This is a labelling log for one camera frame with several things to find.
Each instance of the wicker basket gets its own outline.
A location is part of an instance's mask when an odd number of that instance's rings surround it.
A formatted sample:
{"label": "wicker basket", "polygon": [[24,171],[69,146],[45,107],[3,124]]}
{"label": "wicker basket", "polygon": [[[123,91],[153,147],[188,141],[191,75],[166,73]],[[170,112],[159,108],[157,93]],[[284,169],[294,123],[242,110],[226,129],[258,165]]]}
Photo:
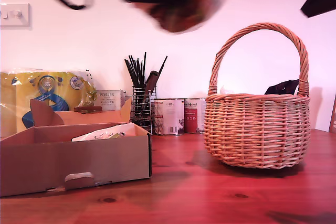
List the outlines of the wicker basket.
{"label": "wicker basket", "polygon": [[[298,95],[217,94],[221,61],[242,36],[261,29],[282,33],[299,51]],[[301,39],[282,25],[258,23],[238,31],[217,53],[206,98],[205,146],[231,166],[281,169],[302,161],[310,139],[308,54]]]}

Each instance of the paint can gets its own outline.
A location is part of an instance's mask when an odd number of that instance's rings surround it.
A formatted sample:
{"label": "paint can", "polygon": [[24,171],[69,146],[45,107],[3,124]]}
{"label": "paint can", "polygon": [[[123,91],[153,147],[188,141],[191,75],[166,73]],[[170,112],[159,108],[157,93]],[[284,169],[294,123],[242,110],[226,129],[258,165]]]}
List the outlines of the paint can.
{"label": "paint can", "polygon": [[184,131],[186,133],[204,133],[205,98],[184,100]]}
{"label": "paint can", "polygon": [[157,135],[184,133],[184,99],[154,99],[154,132]]}

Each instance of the wooden table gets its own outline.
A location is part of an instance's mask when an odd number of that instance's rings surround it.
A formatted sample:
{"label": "wooden table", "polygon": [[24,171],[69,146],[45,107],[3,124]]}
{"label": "wooden table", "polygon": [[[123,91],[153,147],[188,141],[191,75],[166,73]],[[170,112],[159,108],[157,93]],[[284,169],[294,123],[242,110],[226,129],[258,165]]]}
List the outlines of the wooden table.
{"label": "wooden table", "polygon": [[203,136],[153,137],[153,177],[1,199],[1,224],[336,223],[336,134],[312,131],[303,163],[234,168]]}

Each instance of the open cardboard box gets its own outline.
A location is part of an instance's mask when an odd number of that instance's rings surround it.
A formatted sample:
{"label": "open cardboard box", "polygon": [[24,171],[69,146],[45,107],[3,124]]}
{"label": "open cardboard box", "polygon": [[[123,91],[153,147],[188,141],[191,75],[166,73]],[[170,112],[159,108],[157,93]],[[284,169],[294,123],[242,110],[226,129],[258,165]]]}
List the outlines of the open cardboard box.
{"label": "open cardboard box", "polygon": [[72,142],[72,138],[128,123],[131,100],[120,111],[87,114],[54,112],[31,100],[34,127],[0,142],[0,196],[92,187],[149,178],[151,136],[135,125],[136,136]]}

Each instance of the switch plate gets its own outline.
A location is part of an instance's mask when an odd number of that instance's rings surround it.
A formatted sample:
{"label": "switch plate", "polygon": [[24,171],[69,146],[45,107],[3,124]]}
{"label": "switch plate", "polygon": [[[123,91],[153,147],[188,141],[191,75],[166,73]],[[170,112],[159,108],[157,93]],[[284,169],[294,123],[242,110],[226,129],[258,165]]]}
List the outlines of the switch plate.
{"label": "switch plate", "polygon": [[29,4],[0,4],[1,27],[29,27]]}

